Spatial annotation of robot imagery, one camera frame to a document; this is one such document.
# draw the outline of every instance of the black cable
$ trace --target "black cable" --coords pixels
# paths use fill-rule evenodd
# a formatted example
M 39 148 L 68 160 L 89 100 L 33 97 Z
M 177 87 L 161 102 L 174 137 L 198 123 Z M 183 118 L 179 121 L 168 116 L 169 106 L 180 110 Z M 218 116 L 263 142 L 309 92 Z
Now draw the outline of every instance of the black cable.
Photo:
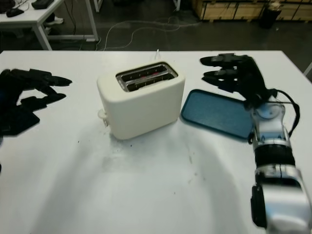
M 80 45 L 80 48 L 79 48 L 79 50 L 81 50 L 82 46 L 83 46 L 84 43 L 85 43 L 85 34 L 86 34 L 86 33 L 85 33 L 84 21 L 83 21 L 83 17 L 82 17 L 82 13 L 81 13 L 80 4 L 79 4 L 78 0 L 75 0 L 75 2 L 76 2 L 76 4 L 77 4 L 78 10 L 79 10 L 80 20 L 81 20 L 81 22 L 82 22 L 82 28 L 83 28 L 83 41 L 82 41 L 82 43 L 81 43 L 81 45 Z
M 75 19 L 74 14 L 73 14 L 73 9 L 74 9 L 74 3 L 73 3 L 73 0 L 72 0 L 72 9 L 71 9 L 71 13 L 72 13 L 73 20 L 74 20 L 74 22 L 75 22 L 75 27 L 74 27 L 74 31 L 73 31 L 73 34 L 75 35 L 75 34 L 76 34 L 76 19 Z
M 297 103 L 295 103 L 295 101 L 291 98 L 291 96 L 289 96 L 286 92 L 282 91 L 282 90 L 278 90 L 276 89 L 277 92 L 285 95 L 288 100 L 292 103 L 293 109 L 296 113 L 296 117 L 294 118 L 293 124 L 292 124 L 292 129 L 289 131 L 288 135 L 289 137 L 292 136 L 293 131 L 295 130 L 295 128 L 297 127 L 299 120 L 300 120 L 300 107 Z
M 65 8 L 66 8 L 66 11 L 67 11 L 67 13 L 68 13 L 68 16 L 69 16 L 71 22 L 72 22 L 73 25 L 74 25 L 74 31 L 73 31 L 73 32 L 76 32 L 76 21 L 72 18 L 71 14 L 70 14 L 70 12 L 69 12 L 69 10 L 68 10 L 66 1 L 64 1 L 64 3 L 65 3 Z

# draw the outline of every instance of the white toaster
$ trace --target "white toaster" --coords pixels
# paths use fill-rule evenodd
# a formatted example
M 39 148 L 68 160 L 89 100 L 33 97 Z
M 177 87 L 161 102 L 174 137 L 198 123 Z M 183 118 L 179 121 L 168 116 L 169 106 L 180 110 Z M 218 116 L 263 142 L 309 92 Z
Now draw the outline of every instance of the white toaster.
M 99 117 L 118 139 L 129 139 L 177 120 L 185 78 L 167 62 L 100 77 Z

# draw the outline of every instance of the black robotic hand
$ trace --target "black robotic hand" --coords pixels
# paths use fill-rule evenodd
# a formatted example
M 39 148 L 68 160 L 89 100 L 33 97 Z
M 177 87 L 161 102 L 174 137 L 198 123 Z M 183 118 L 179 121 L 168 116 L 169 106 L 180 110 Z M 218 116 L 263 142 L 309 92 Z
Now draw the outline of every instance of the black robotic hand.
M 202 79 L 224 91 L 240 93 L 246 99 L 247 109 L 257 108 L 270 96 L 277 95 L 275 90 L 268 90 L 265 87 L 262 74 L 250 56 L 219 54 L 201 58 L 200 62 L 206 66 L 221 67 L 218 71 L 204 73 Z
M 66 97 L 51 86 L 68 86 L 71 80 L 53 76 L 50 72 L 30 69 L 13 69 L 0 73 L 0 138 L 16 136 L 39 122 L 33 111 Z M 43 98 L 27 97 L 18 105 L 24 90 L 37 89 L 46 94 Z

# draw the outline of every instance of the wooden pallet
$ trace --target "wooden pallet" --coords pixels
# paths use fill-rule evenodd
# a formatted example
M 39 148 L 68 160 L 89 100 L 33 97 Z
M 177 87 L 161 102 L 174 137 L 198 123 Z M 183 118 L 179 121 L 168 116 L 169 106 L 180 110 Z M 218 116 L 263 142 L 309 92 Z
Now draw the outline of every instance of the wooden pallet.
M 259 19 L 264 2 L 207 2 L 193 0 L 193 8 L 201 20 L 252 20 Z M 295 20 L 308 22 L 312 20 L 312 4 L 281 4 L 281 13 L 277 20 Z
M 193 5 L 198 3 L 268 3 L 270 0 L 192 0 Z M 280 3 L 294 3 L 294 4 L 312 4 L 312 0 L 279 0 Z

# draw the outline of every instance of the computer mouse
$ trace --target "computer mouse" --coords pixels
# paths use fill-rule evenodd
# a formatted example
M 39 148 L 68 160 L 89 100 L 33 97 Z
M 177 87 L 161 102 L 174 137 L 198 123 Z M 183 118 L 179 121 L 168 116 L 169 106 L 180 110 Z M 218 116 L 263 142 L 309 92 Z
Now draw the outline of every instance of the computer mouse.
M 23 14 L 24 11 L 18 9 L 18 8 L 11 8 L 10 10 L 6 11 L 6 16 L 7 17 L 14 17 L 14 16 L 18 16 L 20 14 Z

